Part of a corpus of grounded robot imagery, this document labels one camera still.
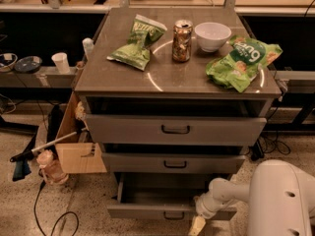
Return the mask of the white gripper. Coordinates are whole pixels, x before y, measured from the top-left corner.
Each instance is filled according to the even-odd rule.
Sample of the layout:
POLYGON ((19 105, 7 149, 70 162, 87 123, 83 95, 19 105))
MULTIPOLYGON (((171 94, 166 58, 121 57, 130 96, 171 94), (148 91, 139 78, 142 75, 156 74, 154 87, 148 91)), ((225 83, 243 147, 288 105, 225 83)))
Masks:
POLYGON ((206 219, 211 219, 219 207, 211 194, 202 194, 196 201, 197 216, 192 219, 188 236, 198 236, 206 225, 206 219))

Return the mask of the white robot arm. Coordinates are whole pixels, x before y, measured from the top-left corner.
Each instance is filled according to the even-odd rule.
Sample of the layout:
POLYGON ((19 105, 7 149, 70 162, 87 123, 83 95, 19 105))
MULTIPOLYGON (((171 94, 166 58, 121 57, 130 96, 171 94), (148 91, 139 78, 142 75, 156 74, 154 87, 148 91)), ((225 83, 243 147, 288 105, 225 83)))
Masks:
POLYGON ((248 184, 216 178, 196 200, 189 236, 230 205, 248 204, 247 236, 312 236, 315 177, 281 160, 260 163, 248 184))

